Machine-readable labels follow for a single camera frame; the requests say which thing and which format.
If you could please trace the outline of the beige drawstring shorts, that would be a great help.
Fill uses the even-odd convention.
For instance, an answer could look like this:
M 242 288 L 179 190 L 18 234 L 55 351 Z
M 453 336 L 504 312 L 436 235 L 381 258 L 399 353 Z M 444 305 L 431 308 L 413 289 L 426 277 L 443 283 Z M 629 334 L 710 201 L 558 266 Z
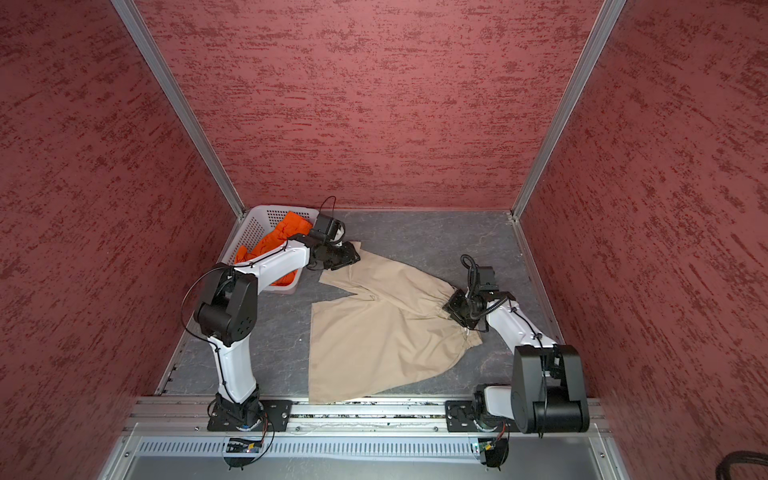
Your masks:
M 321 284 L 345 297 L 311 309 L 308 398 L 329 404 L 427 380 L 479 346 L 479 333 L 443 307 L 448 282 L 367 251 L 358 262 L 324 271 Z

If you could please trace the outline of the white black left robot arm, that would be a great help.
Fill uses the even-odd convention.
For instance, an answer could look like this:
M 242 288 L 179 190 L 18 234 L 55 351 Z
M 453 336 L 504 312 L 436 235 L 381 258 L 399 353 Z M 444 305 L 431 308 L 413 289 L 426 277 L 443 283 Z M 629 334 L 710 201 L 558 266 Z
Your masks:
M 259 295 L 266 287 L 307 266 L 338 270 L 359 260 L 349 241 L 297 234 L 254 260 L 219 263 L 199 278 L 203 286 L 192 318 L 200 333 L 194 337 L 210 346 L 219 380 L 210 430 L 251 431 L 267 423 L 250 356 Z

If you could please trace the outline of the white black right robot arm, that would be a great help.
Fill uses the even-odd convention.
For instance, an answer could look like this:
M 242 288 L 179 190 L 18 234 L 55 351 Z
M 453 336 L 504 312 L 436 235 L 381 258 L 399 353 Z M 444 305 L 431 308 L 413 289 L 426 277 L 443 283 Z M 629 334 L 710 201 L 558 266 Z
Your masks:
M 581 357 L 559 344 L 522 312 L 507 292 L 470 294 L 458 289 L 443 309 L 460 326 L 494 330 L 513 353 L 508 384 L 480 385 L 471 402 L 446 407 L 451 431 L 504 435 L 584 433 L 590 428 Z

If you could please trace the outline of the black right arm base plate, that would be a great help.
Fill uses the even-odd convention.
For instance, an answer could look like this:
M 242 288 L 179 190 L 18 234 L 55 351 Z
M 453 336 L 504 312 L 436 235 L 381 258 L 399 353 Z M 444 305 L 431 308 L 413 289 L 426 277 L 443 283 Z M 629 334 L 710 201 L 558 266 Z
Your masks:
M 446 426 L 449 433 L 501 433 L 515 430 L 510 419 L 482 413 L 473 401 L 448 400 L 444 404 Z

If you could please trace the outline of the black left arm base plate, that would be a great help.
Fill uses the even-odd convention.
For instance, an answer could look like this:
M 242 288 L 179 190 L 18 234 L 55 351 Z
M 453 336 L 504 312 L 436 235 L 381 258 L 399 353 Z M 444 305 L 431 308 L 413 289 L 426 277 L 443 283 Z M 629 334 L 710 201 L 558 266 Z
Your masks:
M 290 400 L 253 400 L 235 404 L 216 397 L 208 409 L 209 432 L 284 432 L 291 416 Z

